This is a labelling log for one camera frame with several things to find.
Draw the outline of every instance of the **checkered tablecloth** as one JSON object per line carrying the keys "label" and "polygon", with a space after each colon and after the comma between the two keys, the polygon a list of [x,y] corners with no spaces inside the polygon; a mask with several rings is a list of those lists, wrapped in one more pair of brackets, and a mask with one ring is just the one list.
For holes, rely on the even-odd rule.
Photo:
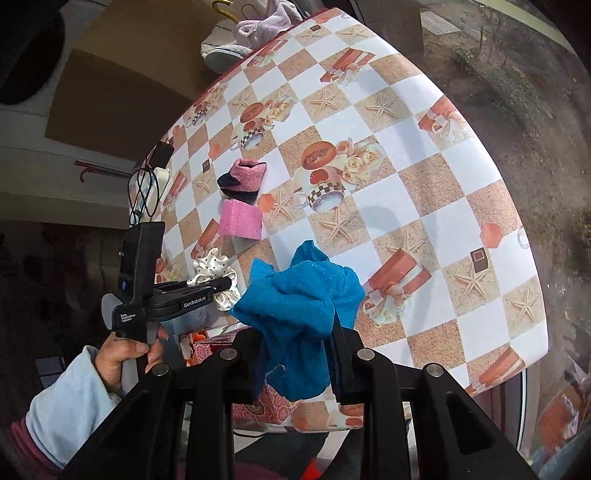
{"label": "checkered tablecloth", "polygon": [[[355,270],[367,293],[355,328],[396,363],[438,362],[473,394],[547,352],[534,259],[490,155],[431,80],[348,15],[333,9],[271,41],[168,135],[163,280],[187,278],[216,243],[245,289],[254,258],[283,270],[312,239]],[[241,157],[268,165],[259,242],[215,235],[216,179]],[[329,388],[257,425],[358,426],[344,410]]]}

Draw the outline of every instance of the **white scrunchie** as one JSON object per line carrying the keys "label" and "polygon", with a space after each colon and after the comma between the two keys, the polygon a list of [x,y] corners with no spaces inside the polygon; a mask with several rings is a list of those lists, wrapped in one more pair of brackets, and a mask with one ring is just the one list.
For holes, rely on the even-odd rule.
{"label": "white scrunchie", "polygon": [[226,312],[240,300],[241,294],[237,287],[238,276],[236,272],[233,268],[230,268],[230,262],[225,255],[221,257],[216,256],[217,251],[217,248],[212,248],[204,258],[198,258],[193,261],[196,275],[191,280],[187,280],[187,285],[193,287],[196,284],[215,278],[229,277],[232,280],[230,289],[216,293],[213,296],[217,304],[217,309]]}

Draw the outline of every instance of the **black round object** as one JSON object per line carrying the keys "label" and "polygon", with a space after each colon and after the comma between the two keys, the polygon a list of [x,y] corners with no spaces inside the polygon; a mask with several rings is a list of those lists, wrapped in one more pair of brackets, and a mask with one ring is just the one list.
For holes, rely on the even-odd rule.
{"label": "black round object", "polygon": [[66,25],[56,13],[31,40],[0,89],[0,103],[16,105],[35,95],[56,68],[66,38]]}

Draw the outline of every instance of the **blue cloth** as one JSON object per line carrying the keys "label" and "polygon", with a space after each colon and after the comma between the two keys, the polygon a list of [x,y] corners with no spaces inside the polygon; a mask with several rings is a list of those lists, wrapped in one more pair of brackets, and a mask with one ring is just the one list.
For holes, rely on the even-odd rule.
{"label": "blue cloth", "polygon": [[263,334],[267,383],[290,401],[320,395],[330,384],[322,340],[330,336],[335,309],[341,325],[353,328],[365,297],[357,275],[307,240],[283,272],[254,259],[250,282],[231,313]]}

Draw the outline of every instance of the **silver bolt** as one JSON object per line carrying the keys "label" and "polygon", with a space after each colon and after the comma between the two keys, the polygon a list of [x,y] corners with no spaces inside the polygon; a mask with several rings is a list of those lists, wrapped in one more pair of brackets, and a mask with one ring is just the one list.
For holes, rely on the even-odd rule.
{"label": "silver bolt", "polygon": [[238,355],[238,352],[233,348],[225,348],[224,350],[222,350],[220,352],[220,356],[224,360],[234,360],[237,355]]}
{"label": "silver bolt", "polygon": [[427,373],[432,377],[440,377],[443,375],[443,367],[439,364],[427,365]]}
{"label": "silver bolt", "polygon": [[170,370],[170,367],[168,366],[168,364],[160,363],[160,364],[154,365],[152,367],[151,372],[156,377],[162,377],[163,375],[166,375],[169,370]]}
{"label": "silver bolt", "polygon": [[362,348],[359,352],[357,352],[357,356],[361,360],[373,360],[375,357],[375,353],[373,350],[369,348]]}

